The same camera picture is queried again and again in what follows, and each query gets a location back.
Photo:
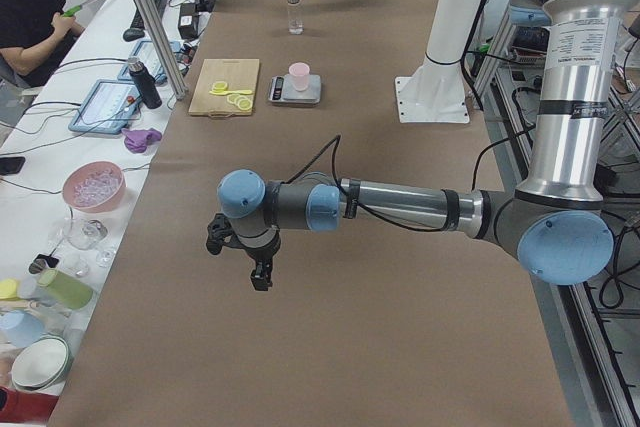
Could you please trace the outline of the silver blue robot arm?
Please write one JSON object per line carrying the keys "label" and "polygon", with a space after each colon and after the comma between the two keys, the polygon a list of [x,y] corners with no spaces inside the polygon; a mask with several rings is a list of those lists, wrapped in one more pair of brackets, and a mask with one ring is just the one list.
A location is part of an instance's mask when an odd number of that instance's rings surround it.
{"label": "silver blue robot arm", "polygon": [[467,193],[372,182],[304,167],[285,181],[242,169],[218,184],[221,210],[206,246],[243,250],[258,291],[272,284],[285,229],[331,231],[366,212],[415,232],[460,231],[501,247],[529,273],[555,285],[599,274],[615,252],[594,185],[609,113],[615,44],[639,0],[510,0],[514,22],[548,25],[534,144],[526,177],[510,191]]}

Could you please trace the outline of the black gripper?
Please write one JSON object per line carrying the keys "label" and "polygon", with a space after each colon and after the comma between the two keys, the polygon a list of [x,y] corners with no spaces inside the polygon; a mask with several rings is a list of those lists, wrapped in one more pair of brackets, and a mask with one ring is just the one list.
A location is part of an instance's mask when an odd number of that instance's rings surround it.
{"label": "black gripper", "polygon": [[267,229],[255,238],[243,237],[236,233],[229,219],[217,213],[207,226],[206,249],[212,255],[219,255],[224,247],[244,250],[255,261],[250,280],[256,291],[269,290],[273,286],[273,257],[281,246],[278,230]]}

